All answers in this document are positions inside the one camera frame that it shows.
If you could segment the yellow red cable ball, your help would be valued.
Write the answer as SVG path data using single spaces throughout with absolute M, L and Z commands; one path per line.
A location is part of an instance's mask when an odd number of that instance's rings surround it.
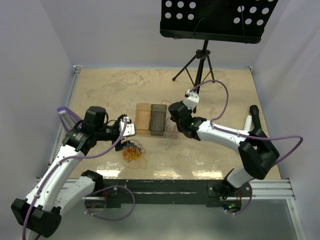
M 122 164 L 132 170 L 147 168 L 147 159 L 144 157 L 146 153 L 143 145 L 137 141 L 132 140 L 130 145 L 122 150 Z

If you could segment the clear transparent bin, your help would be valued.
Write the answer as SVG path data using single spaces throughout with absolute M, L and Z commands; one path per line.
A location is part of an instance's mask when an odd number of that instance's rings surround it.
M 164 135 L 165 136 L 170 136 L 173 134 L 179 134 L 180 132 L 178 131 L 177 128 L 177 123 L 171 120 L 171 115 L 167 111 L 166 112 L 166 119 L 165 119 L 165 131 Z

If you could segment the grey transparent bin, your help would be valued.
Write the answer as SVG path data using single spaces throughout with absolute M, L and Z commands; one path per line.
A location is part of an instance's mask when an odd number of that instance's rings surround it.
M 167 106 L 164 104 L 152 104 L 149 122 L 151 136 L 164 136 L 166 130 Z

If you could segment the orange transparent bin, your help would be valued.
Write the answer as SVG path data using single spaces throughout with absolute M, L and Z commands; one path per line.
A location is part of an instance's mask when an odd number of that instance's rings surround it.
M 135 128 L 138 135 L 147 136 L 150 134 L 149 126 L 151 120 L 151 108 L 150 103 L 137 103 L 135 112 Z

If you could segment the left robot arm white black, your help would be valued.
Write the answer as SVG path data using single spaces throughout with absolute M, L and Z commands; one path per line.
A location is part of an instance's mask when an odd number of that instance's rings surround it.
M 15 199 L 11 210 L 22 226 L 20 239 L 37 240 L 53 235 L 63 215 L 86 196 L 107 196 L 103 176 L 86 170 L 75 183 L 63 190 L 69 176 L 84 159 L 95 159 L 130 145 L 124 139 L 136 135 L 136 127 L 126 114 L 109 125 L 105 108 L 91 106 L 84 118 L 66 106 L 57 110 L 66 134 L 61 147 L 36 186 L 23 199 Z

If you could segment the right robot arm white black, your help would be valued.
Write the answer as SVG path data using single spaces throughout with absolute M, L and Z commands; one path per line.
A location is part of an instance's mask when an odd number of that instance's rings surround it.
M 236 130 L 213 124 L 203 117 L 193 117 L 192 111 L 182 102 L 171 104 L 168 111 L 178 131 L 187 138 L 212 142 L 239 154 L 242 165 L 232 169 L 213 187 L 225 199 L 235 196 L 247 182 L 263 180 L 280 156 L 261 128 L 259 108 L 256 105 L 249 108 L 253 130 Z

